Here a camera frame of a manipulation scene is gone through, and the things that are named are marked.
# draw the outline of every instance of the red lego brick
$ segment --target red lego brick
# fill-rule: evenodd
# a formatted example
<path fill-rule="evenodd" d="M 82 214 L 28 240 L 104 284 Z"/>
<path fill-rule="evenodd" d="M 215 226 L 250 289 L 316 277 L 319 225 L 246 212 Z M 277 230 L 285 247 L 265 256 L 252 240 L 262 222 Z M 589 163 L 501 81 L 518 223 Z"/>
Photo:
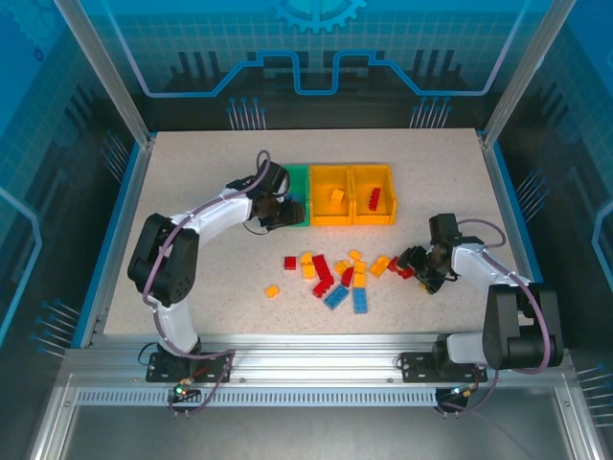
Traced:
<path fill-rule="evenodd" d="M 296 269 L 296 258 L 294 256 L 285 257 L 284 269 L 285 270 L 295 270 Z"/>
<path fill-rule="evenodd" d="M 371 193 L 371 200 L 368 202 L 368 209 L 376 211 L 376 207 L 379 205 L 379 197 L 381 196 L 381 189 L 378 187 L 373 189 Z"/>
<path fill-rule="evenodd" d="M 315 271 L 317 271 L 317 276 L 321 281 L 324 280 L 332 280 L 332 274 L 329 272 L 328 263 L 326 262 L 326 258 L 323 254 L 319 254 L 318 256 L 313 256 L 313 264 L 315 265 Z"/>
<path fill-rule="evenodd" d="M 406 270 L 399 270 L 398 275 L 400 275 L 403 280 L 408 280 L 413 275 L 415 275 L 415 270 L 413 270 L 413 268 L 411 268 L 410 266 L 407 266 Z"/>
<path fill-rule="evenodd" d="M 328 289 L 334 284 L 334 279 L 330 276 L 328 279 L 322 280 L 317 283 L 317 286 L 313 288 L 313 295 L 318 299 L 321 299 Z"/>
<path fill-rule="evenodd" d="M 343 272 L 343 276 L 341 276 L 341 285 L 345 288 L 348 288 L 352 283 L 353 278 L 353 267 L 350 266 Z"/>
<path fill-rule="evenodd" d="M 398 271 L 398 267 L 396 266 L 396 262 L 398 262 L 398 256 L 395 256 L 388 264 L 387 269 L 390 271 Z"/>

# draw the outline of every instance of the yellow bin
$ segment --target yellow bin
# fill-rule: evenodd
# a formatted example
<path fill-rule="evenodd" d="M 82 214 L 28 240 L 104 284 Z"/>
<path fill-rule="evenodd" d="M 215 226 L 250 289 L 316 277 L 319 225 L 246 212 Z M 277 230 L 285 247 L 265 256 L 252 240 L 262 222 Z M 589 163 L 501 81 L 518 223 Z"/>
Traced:
<path fill-rule="evenodd" d="M 310 181 L 310 224 L 351 225 L 355 215 L 350 165 L 314 165 L 308 174 Z M 345 192 L 340 206 L 332 205 L 334 190 Z"/>
<path fill-rule="evenodd" d="M 354 225 L 392 225 L 396 221 L 397 200 L 389 165 L 364 164 L 351 166 L 352 190 L 355 196 Z M 368 207 L 374 188 L 381 189 L 376 211 Z"/>

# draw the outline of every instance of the robotic arm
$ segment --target robotic arm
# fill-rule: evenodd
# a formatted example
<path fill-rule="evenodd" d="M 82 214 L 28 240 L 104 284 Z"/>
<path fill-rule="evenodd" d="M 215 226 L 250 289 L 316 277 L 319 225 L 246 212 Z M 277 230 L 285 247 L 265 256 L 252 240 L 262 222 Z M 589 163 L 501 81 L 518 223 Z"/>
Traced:
<path fill-rule="evenodd" d="M 455 215 L 439 214 L 429 223 L 432 247 L 428 251 L 421 246 L 408 248 L 397 265 L 412 267 L 430 294 L 445 281 L 462 276 L 488 296 L 483 332 L 443 337 L 435 344 L 435 361 L 441 366 L 471 363 L 497 370 L 534 368 L 543 363 L 549 340 L 545 365 L 558 366 L 563 344 L 556 293 L 507 269 L 478 238 L 465 237 Z M 532 319 L 532 325 L 520 325 L 519 312 Z"/>
<path fill-rule="evenodd" d="M 160 343 L 171 354 L 175 352 L 168 342 L 184 354 L 199 352 L 198 334 L 186 299 L 195 281 L 199 248 L 227 228 L 252 218 L 258 218 L 268 231 L 305 220 L 302 205 L 284 198 L 290 180 L 286 169 L 267 160 L 267 164 L 259 165 L 256 177 L 231 182 L 215 204 L 211 202 L 171 218 L 154 214 L 145 221 L 127 276 L 143 293 L 151 272 L 156 271 L 148 300 L 157 310 L 166 336 Z M 171 242 L 170 254 L 164 254 L 159 268 L 154 270 L 161 247 L 177 226 L 181 228 Z"/>

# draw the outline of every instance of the gear logo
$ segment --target gear logo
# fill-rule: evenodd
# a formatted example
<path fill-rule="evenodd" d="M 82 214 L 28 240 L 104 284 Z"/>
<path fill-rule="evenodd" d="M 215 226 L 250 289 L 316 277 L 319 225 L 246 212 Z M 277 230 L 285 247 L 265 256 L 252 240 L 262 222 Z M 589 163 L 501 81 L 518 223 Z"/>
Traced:
<path fill-rule="evenodd" d="M 56 25 L 53 0 L 0 0 L 0 14 L 8 12 L 36 47 L 53 36 Z"/>
<path fill-rule="evenodd" d="M 335 26 L 345 27 L 346 19 L 355 19 L 357 9 L 366 7 L 366 0 L 273 0 L 271 7 L 287 27 L 319 34 L 322 29 L 332 32 Z"/>

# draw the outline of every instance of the speckled white table surface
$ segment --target speckled white table surface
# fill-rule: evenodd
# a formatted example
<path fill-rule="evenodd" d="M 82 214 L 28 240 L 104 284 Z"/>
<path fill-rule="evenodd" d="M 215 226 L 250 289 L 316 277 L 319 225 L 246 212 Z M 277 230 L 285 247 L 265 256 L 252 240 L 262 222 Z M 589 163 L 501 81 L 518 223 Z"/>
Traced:
<path fill-rule="evenodd" d="M 445 283 L 430 296 L 415 279 L 386 272 L 368 275 L 368 314 L 354 314 L 351 295 L 330 311 L 300 271 L 286 272 L 283 257 L 323 253 L 330 269 L 355 248 L 369 263 L 429 241 L 428 219 L 455 213 L 502 225 L 477 136 L 472 129 L 359 129 L 162 132 L 157 136 L 108 314 L 106 334 L 154 334 L 150 309 L 126 276 L 145 219 L 179 214 L 255 171 L 268 149 L 279 163 L 389 163 L 397 194 L 391 226 L 282 228 L 265 237 L 241 225 L 200 252 L 188 297 L 193 323 L 206 334 L 393 334 L 480 330 L 486 298 L 467 281 Z M 498 241 L 493 230 L 462 226 L 465 235 Z M 507 245 L 494 250 L 515 267 Z M 269 300 L 264 289 L 281 294 Z"/>

